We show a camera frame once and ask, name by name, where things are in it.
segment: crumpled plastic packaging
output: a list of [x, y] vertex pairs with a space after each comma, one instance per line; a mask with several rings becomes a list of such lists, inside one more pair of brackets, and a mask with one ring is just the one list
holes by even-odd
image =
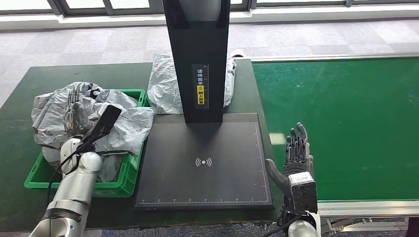
[[37, 96], [31, 114], [35, 142], [42, 146], [46, 161], [57, 167], [65, 141], [85, 134], [108, 105], [120, 108], [122, 112], [110, 134], [94, 143], [97, 152], [108, 152], [101, 156], [103, 164], [98, 181], [112, 182], [120, 169], [123, 157], [120, 154], [137, 154], [151, 129], [153, 109], [137, 107], [137, 102], [120, 91], [102, 89], [88, 82], [74, 82]]
[[[233, 98], [236, 65], [236, 59], [230, 58], [227, 60], [224, 107], [228, 106]], [[173, 57], [170, 53], [154, 55], [153, 68], [147, 89], [147, 98], [156, 114], [183, 113]]]

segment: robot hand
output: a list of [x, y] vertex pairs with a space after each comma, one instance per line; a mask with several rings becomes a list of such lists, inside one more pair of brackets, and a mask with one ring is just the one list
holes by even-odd
[[313, 156], [310, 155], [310, 144], [308, 143], [307, 131], [304, 125], [297, 123], [296, 134], [291, 128], [291, 136], [287, 137], [287, 148], [285, 149], [284, 175], [298, 172], [309, 172], [313, 176]]
[[313, 179], [313, 156], [310, 155], [310, 144], [304, 126], [298, 122], [290, 130], [285, 149], [283, 173], [279, 172], [274, 161], [265, 160], [266, 171], [275, 184], [284, 193], [282, 221], [280, 229], [289, 236], [318, 236], [317, 222], [313, 217], [317, 213], [317, 189]]

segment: workbench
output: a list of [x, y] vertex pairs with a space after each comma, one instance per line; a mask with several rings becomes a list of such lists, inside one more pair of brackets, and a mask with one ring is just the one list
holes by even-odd
[[[0, 232], [31, 231], [45, 211], [46, 190], [23, 186], [41, 151], [31, 129], [34, 97], [75, 81], [146, 89], [151, 68], [135, 63], [29, 69], [0, 109]], [[258, 113], [265, 157], [278, 167], [284, 159], [278, 137], [297, 121], [306, 126], [322, 218], [418, 216], [418, 76], [417, 57], [240, 59], [225, 113]], [[86, 228], [275, 221], [282, 193], [269, 183], [276, 210], [144, 213], [132, 211], [135, 196], [93, 198]]]

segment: humanoid robot hand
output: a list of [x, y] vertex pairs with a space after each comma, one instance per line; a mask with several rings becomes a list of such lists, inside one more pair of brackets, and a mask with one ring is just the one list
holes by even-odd
[[310, 155], [310, 144], [304, 125], [296, 125], [297, 132], [291, 128], [285, 149], [284, 175], [307, 171], [313, 175], [313, 156]]

